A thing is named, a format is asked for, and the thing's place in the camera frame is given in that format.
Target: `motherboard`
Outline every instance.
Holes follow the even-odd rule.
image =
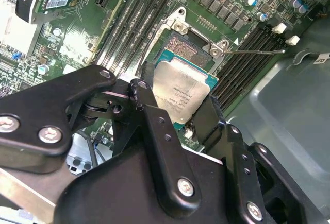
[[[216,96],[227,115],[281,58],[258,51],[290,51],[311,23],[326,15],[328,4],[329,0],[0,0],[0,98],[89,64],[117,76],[139,76],[142,63],[148,61],[155,65],[159,106],[169,112],[182,143],[202,151],[185,124],[203,98]],[[85,133],[113,145],[108,120],[99,119]]]

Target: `screw hole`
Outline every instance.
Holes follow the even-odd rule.
[[[121,105],[114,105],[112,107],[112,111],[114,114],[118,114],[122,111],[123,107]]]
[[[228,41],[222,41],[222,43],[221,43],[221,45],[223,46],[223,47],[227,47],[228,46]]]
[[[169,141],[171,140],[171,136],[168,135],[168,134],[166,134],[166,135],[164,136],[164,139],[165,139],[167,142],[169,142]]]
[[[248,170],[247,168],[244,168],[244,172],[245,172],[246,175],[250,175],[251,174],[250,170]]]

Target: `ram slot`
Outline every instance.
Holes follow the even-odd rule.
[[[155,11],[155,8],[153,8],[150,11],[150,13],[148,13],[150,7],[156,7],[155,0],[144,0],[142,4],[144,5],[145,9],[142,12],[138,12],[139,16],[137,19],[135,18],[136,20],[138,20],[138,22],[135,23],[134,26],[130,24],[129,29],[126,31],[125,42],[121,45],[121,48],[118,50],[116,60],[110,69],[113,72],[116,70],[119,63],[122,61],[127,50],[130,49],[128,46],[131,43],[131,41],[134,39],[134,37],[141,36],[141,34],[139,33],[139,28],[150,22],[150,19],[148,18],[152,16]]]
[[[120,36],[122,29],[124,29],[127,20],[131,17],[131,14],[137,7],[138,3],[139,0],[127,0],[123,11],[117,18],[113,29],[107,37],[101,52],[98,54],[96,60],[98,65],[109,68],[109,65],[111,63],[111,57],[109,55],[111,54],[112,50],[117,46],[117,39]]]
[[[259,24],[239,50],[276,50],[284,47],[284,41],[274,35],[264,24]],[[222,110],[227,109],[274,55],[242,54],[234,55],[218,73],[218,85],[213,95],[218,98]]]
[[[129,65],[132,63],[132,60],[137,57],[138,50],[142,47],[142,43],[148,33],[154,27],[156,19],[159,17],[162,8],[168,2],[168,0],[154,0],[151,4],[151,7],[155,7],[151,10],[150,13],[145,14],[145,22],[137,29],[137,33],[131,40],[129,47],[127,47],[128,56],[125,58],[124,64],[121,67],[119,73],[124,72],[128,69]]]

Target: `capacitor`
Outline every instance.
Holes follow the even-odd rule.
[[[50,67],[47,64],[43,64],[38,67],[38,74],[46,75],[50,71]]]
[[[62,33],[62,30],[60,28],[55,28],[53,30],[53,35],[55,35],[56,37],[59,37]]]
[[[289,0],[288,5],[291,8],[299,8],[302,5],[301,0]]]
[[[304,5],[301,5],[299,8],[296,8],[294,9],[295,12],[299,13],[299,14],[304,14],[307,12],[308,10],[308,5],[304,4]]]
[[[245,0],[245,4],[247,6],[254,6],[254,5],[256,5],[256,3],[257,3],[257,0]]]
[[[256,16],[257,16],[257,19],[258,19],[259,21],[261,21],[261,22],[264,22],[264,21],[267,20],[267,18],[268,18],[268,15],[267,15],[267,14],[264,14],[264,13],[261,13],[261,12],[258,12],[258,13],[256,14]]]

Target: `green circuit board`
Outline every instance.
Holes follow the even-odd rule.
[[[16,0],[1,1],[14,4]],[[43,0],[39,1],[38,12],[44,11]],[[249,35],[260,22],[257,13],[267,14],[269,19],[277,17],[295,35],[300,36],[313,20],[321,17],[322,7],[329,0],[302,0],[304,5],[308,5],[308,11],[304,14],[290,8],[288,0],[257,0],[254,6],[247,6],[245,2],[246,0],[68,0],[65,7],[61,7],[61,15],[57,20],[36,29],[36,39],[30,44],[31,54],[20,54],[6,41],[0,42],[0,97],[91,63],[105,66],[116,74],[135,72],[157,25],[180,7],[186,9],[185,22],[191,27],[214,42],[227,39],[229,50],[237,50],[244,41],[251,39]],[[165,30],[160,35],[148,54],[149,62],[156,62],[157,55],[173,33],[172,30]],[[214,64],[210,55],[208,58],[208,63],[202,67],[206,71]],[[230,59],[231,56],[226,56],[212,73],[219,72]],[[276,60],[277,58],[271,60],[265,68],[270,68]],[[47,65],[48,70],[45,74],[40,74],[38,69],[43,65]],[[93,136],[93,132],[99,131],[100,125],[106,124],[96,123],[89,128],[89,134]],[[185,140],[187,139],[182,140],[183,143],[196,147],[196,143]]]

